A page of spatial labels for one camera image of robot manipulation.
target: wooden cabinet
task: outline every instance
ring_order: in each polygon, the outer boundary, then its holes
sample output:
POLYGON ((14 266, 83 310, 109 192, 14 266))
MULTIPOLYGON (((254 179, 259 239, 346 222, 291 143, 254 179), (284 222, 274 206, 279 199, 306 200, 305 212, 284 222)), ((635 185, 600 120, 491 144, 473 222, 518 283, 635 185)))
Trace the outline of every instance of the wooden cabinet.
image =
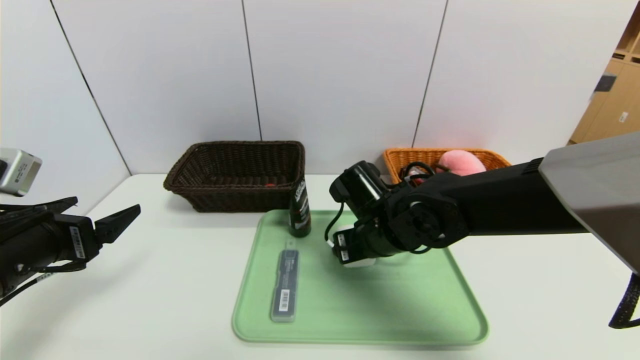
POLYGON ((607 72, 618 75, 610 92, 598 92, 571 140, 588 142, 640 131, 640 66, 611 60, 607 72))
POLYGON ((610 92, 595 93, 571 142, 640 131, 640 3, 605 71, 616 74, 616 82, 610 92))

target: black bottle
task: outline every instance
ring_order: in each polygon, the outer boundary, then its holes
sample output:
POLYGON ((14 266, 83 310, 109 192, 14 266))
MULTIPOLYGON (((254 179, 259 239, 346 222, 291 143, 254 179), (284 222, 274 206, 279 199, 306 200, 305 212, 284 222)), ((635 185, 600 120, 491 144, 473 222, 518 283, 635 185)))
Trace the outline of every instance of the black bottle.
POLYGON ((291 192, 289 201, 289 232, 303 238, 311 232, 311 211, 307 197, 307 183, 303 178, 291 192))

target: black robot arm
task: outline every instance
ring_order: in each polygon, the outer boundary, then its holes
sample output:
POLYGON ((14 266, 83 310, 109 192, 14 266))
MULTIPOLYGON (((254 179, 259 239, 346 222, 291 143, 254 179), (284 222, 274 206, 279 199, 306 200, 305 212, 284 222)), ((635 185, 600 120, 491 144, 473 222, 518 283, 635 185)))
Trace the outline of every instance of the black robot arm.
POLYGON ((443 248, 469 235, 587 232, 546 184, 540 163, 469 176, 443 172, 414 188, 406 181, 387 186, 373 164, 360 161, 330 188, 358 218, 353 229, 333 235, 333 252, 348 264, 443 248))

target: orange wicker basket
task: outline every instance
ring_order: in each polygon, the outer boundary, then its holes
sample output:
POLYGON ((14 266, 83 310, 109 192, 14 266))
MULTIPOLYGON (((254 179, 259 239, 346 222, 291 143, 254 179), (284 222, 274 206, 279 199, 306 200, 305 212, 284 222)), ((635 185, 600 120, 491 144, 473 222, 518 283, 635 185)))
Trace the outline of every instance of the orange wicker basket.
MULTIPOLYGON (((421 161, 431 167, 435 168, 435 165, 440 161, 440 157, 445 152, 453 149, 387 149, 385 151, 385 163, 389 169, 392 182, 397 184, 400 182, 400 170, 407 166, 407 164, 413 161, 421 161)), ((505 160, 502 156, 496 154, 493 151, 484 149, 461 149, 471 152, 476 155, 480 161, 484 164, 487 170, 494 170, 501 167, 508 167, 511 164, 505 160)))

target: white wall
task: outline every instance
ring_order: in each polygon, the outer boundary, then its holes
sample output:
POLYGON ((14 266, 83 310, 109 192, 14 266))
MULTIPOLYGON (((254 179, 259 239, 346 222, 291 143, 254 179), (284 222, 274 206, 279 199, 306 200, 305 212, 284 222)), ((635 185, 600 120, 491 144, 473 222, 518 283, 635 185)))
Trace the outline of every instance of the white wall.
POLYGON ((313 174, 411 147, 445 0, 244 3, 264 140, 313 174))
POLYGON ((134 174, 193 143, 260 140, 240 0, 55 0, 134 174))
POLYGON ((43 160, 27 196, 37 204, 78 196, 85 214, 129 176, 78 71, 48 0, 5 0, 1 13, 0 145, 43 160))
POLYGON ((564 146, 636 3, 449 0, 415 146, 564 146))

